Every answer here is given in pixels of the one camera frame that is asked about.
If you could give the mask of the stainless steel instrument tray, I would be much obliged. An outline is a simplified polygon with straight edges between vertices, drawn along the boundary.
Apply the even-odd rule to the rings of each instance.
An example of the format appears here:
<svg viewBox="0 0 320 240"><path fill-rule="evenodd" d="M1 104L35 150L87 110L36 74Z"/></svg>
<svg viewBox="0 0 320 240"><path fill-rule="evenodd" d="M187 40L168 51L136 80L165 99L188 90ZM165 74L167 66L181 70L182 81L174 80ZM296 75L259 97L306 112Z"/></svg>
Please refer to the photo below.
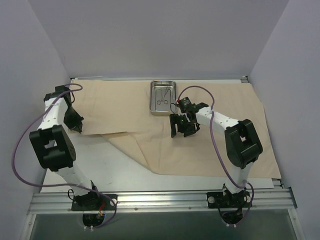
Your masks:
<svg viewBox="0 0 320 240"><path fill-rule="evenodd" d="M173 80L153 80L150 83L149 110L152 115L170 115L176 102L177 84Z"/></svg>

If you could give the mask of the beige cloth surgical kit wrap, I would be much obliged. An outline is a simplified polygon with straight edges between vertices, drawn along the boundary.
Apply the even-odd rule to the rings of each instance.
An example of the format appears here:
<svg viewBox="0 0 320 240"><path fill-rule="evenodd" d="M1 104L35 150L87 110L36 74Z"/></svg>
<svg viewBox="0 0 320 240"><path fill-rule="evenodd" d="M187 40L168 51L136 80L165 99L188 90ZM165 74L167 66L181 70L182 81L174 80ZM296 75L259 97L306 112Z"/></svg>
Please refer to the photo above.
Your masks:
<svg viewBox="0 0 320 240"><path fill-rule="evenodd" d="M73 108L84 135L101 135L161 175L224 177L249 169L251 178L281 177L265 111L248 83L180 83L180 95L162 88L150 111L149 82L76 80Z"/></svg>

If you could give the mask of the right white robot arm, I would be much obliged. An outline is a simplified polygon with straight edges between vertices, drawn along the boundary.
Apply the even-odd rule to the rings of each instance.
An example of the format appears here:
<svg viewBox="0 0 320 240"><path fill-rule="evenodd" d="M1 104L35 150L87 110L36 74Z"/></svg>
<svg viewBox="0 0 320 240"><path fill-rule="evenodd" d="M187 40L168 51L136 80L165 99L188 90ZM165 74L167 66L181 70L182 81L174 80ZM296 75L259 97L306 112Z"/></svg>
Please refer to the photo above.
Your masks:
<svg viewBox="0 0 320 240"><path fill-rule="evenodd" d="M206 103L191 103L188 97L178 100L175 106L178 113L169 115L171 137L175 137L177 133L189 137L197 133L201 125L209 127L214 150L227 175L222 200L225 205L234 206L240 201L239 192L245 189L254 162L263 152L254 124L249 119L237 120L215 112ZM231 163L229 170L218 150L215 132L224 137L226 154Z"/></svg>

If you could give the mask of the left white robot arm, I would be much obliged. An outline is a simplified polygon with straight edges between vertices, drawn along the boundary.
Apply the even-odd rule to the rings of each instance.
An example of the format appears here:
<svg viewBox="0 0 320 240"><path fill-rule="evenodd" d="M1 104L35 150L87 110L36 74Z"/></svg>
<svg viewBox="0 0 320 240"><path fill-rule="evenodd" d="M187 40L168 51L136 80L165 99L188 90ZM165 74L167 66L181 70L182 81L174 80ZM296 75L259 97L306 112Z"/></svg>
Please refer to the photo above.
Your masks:
<svg viewBox="0 0 320 240"><path fill-rule="evenodd" d="M76 165L75 147L65 128L81 133L84 118L73 108L72 93L68 86L60 85L44 97L45 112L36 131L29 133L29 140L43 169L59 175L71 187L76 197L83 197L83 204L90 210L100 206L101 197Z"/></svg>

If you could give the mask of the steel surgical scissors forceps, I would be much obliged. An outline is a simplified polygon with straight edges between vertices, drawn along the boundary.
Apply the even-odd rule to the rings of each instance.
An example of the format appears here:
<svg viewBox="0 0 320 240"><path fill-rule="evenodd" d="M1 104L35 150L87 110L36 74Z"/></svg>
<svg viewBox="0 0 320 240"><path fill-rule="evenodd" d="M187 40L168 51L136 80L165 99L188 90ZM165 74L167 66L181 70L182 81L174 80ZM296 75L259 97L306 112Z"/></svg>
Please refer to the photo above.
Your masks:
<svg viewBox="0 0 320 240"><path fill-rule="evenodd" d="M166 95L168 93L168 89L158 89L155 91L156 104L157 105L167 105L169 102L166 99Z"/></svg>

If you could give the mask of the back aluminium rail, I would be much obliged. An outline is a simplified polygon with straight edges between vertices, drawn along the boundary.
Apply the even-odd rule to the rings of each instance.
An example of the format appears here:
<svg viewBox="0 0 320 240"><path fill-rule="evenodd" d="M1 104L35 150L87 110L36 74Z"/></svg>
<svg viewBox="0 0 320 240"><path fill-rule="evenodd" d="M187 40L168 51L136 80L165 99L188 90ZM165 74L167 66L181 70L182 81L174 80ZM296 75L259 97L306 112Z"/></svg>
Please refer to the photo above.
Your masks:
<svg viewBox="0 0 320 240"><path fill-rule="evenodd" d="M103 80L103 81L240 81L249 82L248 76L240 78L214 78L214 77L172 77L172 76L87 76L87 77L72 77L71 80Z"/></svg>

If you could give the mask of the aluminium rail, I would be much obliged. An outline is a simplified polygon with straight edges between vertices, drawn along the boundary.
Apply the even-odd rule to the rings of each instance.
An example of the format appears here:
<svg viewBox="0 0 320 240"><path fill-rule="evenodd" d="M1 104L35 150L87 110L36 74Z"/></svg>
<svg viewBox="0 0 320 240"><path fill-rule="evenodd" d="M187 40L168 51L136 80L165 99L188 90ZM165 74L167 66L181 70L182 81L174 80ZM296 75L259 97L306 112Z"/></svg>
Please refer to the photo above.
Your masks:
<svg viewBox="0 0 320 240"><path fill-rule="evenodd" d="M273 184L273 189L263 190L263 192L266 191L263 193L263 195L269 194L269 192L271 192L272 194L275 194L275 198L278 200L282 199L282 196L284 196L285 199L290 199L293 205L293 208L297 208L297 203L296 203L292 188L285 187L281 179L272 178L271 180Z"/></svg>
<svg viewBox="0 0 320 240"><path fill-rule="evenodd" d="M295 209L290 199L265 189L256 189L252 210ZM173 213L173 212L213 212L208 208L205 191L167 191L167 192L118 192L117 213ZM72 211L71 200L66 193L39 193L32 197L29 214L96 214L97 210Z"/></svg>
<svg viewBox="0 0 320 240"><path fill-rule="evenodd" d="M172 76L87 76L87 77L72 77L71 80L103 80L103 81L240 81L249 82L248 76L240 78L214 78L214 77L172 77Z"/></svg>

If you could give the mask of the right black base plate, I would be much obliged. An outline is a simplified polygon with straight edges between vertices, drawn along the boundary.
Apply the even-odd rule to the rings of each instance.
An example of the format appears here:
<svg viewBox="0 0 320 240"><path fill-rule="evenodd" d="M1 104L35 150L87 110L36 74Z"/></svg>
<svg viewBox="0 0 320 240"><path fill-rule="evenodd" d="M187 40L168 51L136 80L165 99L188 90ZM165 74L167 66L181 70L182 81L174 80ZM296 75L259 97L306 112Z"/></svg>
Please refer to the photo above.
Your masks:
<svg viewBox="0 0 320 240"><path fill-rule="evenodd" d="M209 209L238 209L248 207L251 201L250 193L242 190L231 194L228 190L207 192L207 206Z"/></svg>

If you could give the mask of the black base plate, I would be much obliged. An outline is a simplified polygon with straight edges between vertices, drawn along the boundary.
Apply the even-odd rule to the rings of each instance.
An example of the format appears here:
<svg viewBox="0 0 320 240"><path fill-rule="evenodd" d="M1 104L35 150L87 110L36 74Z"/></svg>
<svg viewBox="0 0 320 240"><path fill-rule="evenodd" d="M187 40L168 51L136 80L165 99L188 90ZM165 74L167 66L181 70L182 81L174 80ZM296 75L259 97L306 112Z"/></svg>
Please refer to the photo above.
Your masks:
<svg viewBox="0 0 320 240"><path fill-rule="evenodd" d="M89 192L82 196L75 196L72 201L71 210L78 212L115 210L114 204L108 197L111 198L114 203L117 203L117 194L106 194L102 196L94 192Z"/></svg>
<svg viewBox="0 0 320 240"><path fill-rule="evenodd" d="M207 206L209 209L238 209L248 207L251 201L250 193L242 190L231 194L228 190L207 192Z"/></svg>

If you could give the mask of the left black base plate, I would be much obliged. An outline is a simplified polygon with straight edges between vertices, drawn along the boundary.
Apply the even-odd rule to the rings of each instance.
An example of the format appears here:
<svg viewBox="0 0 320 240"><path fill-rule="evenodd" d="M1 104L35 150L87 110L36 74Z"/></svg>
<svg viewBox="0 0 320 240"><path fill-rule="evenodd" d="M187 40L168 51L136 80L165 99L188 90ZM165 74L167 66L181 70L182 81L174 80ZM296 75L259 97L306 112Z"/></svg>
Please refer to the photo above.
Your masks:
<svg viewBox="0 0 320 240"><path fill-rule="evenodd" d="M102 196L94 192L89 192L82 196L75 196L72 201L71 210L78 212L115 210L114 204L108 197L111 198L114 203L117 203L117 194L106 194Z"/></svg>

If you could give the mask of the front aluminium rail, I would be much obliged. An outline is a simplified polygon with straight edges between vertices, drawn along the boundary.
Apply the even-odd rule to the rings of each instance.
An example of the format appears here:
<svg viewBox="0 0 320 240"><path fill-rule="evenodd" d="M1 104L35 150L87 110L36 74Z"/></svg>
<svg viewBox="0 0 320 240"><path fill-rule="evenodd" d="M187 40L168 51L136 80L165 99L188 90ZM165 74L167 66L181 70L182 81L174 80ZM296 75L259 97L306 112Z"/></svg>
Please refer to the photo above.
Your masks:
<svg viewBox="0 0 320 240"><path fill-rule="evenodd" d="M265 189L256 189L252 210L295 209L290 199ZM167 192L118 192L117 213L173 213L173 212L213 212L208 208L205 191L167 191ZM96 214L97 210L72 211L71 200L66 193L39 193L32 197L29 214Z"/></svg>

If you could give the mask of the right side aluminium rail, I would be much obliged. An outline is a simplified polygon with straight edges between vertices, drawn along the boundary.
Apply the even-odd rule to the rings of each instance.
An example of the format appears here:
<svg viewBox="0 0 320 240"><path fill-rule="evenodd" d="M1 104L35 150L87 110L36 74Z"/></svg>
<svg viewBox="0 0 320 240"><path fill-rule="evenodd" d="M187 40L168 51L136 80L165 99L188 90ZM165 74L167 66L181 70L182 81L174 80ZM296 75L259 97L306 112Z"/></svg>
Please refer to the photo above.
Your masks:
<svg viewBox="0 0 320 240"><path fill-rule="evenodd" d="M269 192L271 192L272 194L275 194L275 198L278 200L282 199L282 196L284 196L285 199L290 199L293 205L293 208L297 208L297 203L296 203L292 188L285 187L281 179L272 178L271 180L273 184L273 189L263 190L263 192L266 191L263 193L263 195L269 194Z"/></svg>

